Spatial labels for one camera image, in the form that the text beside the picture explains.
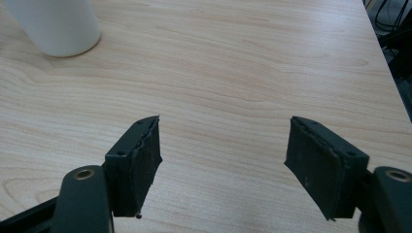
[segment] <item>white container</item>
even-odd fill
[[[72,56],[100,38],[88,0],[4,0],[30,40],[50,56]]]

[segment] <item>wood grain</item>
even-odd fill
[[[160,115],[143,219],[117,232],[358,232],[327,222],[283,162],[291,116],[411,172],[412,125],[359,0],[93,0],[102,37],[42,55],[0,4],[0,219],[101,164]]]

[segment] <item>bolt hole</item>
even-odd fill
[[[76,180],[85,180],[85,179],[87,179],[87,178],[89,178],[89,177],[92,177],[94,175],[94,171],[93,170],[91,170],[91,169],[85,169],[85,170],[82,170],[82,171],[80,171],[80,172],[77,172],[75,175],[74,175],[74,179],[76,179]]]
[[[120,156],[126,155],[126,151],[120,150],[120,151],[118,151],[117,155],[120,155]]]
[[[407,174],[395,170],[387,171],[386,175],[399,182],[409,183],[412,181]]]

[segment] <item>wooden table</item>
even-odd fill
[[[0,5],[0,219],[101,164],[160,115],[164,162],[117,232],[358,232],[325,221],[283,164],[291,116],[411,172],[412,124],[360,0],[93,0],[102,37],[42,55]]]

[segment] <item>black metal bracket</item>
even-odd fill
[[[369,156],[323,125],[294,116],[285,164],[326,219],[362,212],[360,232],[412,232],[412,175],[379,167],[367,171]]]
[[[105,156],[102,166],[68,173],[60,194],[0,222],[2,233],[109,233],[114,216],[137,216],[162,158],[158,116],[130,126]]]

